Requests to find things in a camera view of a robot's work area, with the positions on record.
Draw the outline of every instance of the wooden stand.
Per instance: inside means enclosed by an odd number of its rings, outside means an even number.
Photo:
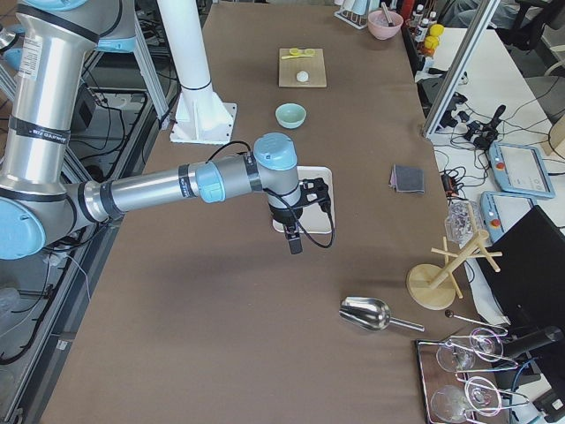
[[[472,208],[469,208],[469,218],[474,230],[473,237],[457,253],[448,252],[448,242],[443,238],[443,250],[432,249],[432,252],[443,254],[445,265],[443,268],[422,263],[412,268],[406,277],[406,286],[412,298],[422,307],[432,310],[440,310],[449,307],[453,303],[456,295],[459,299],[463,294],[453,277],[455,271],[463,262],[470,258],[485,258],[491,264],[495,272],[500,272],[500,267],[496,264],[493,257],[502,256],[501,252],[490,253],[485,248],[485,241],[488,239],[486,230],[478,230]]]

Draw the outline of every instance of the black monitor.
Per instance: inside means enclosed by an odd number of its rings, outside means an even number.
[[[565,236],[535,206],[490,251],[501,272],[494,272],[485,261],[478,261],[502,312],[510,319],[510,333],[519,336],[555,326],[565,332]],[[565,341],[531,351],[539,357],[541,372],[565,399]]]

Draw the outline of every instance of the black office chair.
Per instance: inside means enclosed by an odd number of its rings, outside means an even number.
[[[565,0],[553,0],[544,2],[542,0],[516,0],[520,4],[520,11],[511,29],[497,29],[496,33],[504,44],[517,47],[520,50],[535,49],[541,40],[546,26],[559,29],[565,25]],[[526,12],[531,7],[540,7],[542,11],[522,26]]]

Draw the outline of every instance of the wooden cutting board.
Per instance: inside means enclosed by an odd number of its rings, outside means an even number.
[[[314,49],[313,57],[297,57],[284,59],[289,49],[279,49],[279,87],[324,88],[326,82],[326,66],[324,65],[324,49]],[[298,82],[297,73],[308,72],[307,82]]]

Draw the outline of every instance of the scoop handle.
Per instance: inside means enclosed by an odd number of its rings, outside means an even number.
[[[420,324],[415,324],[414,322],[399,320],[398,318],[390,317],[389,324],[399,325],[401,327],[406,327],[407,329],[414,329],[416,331],[426,331],[426,327]]]

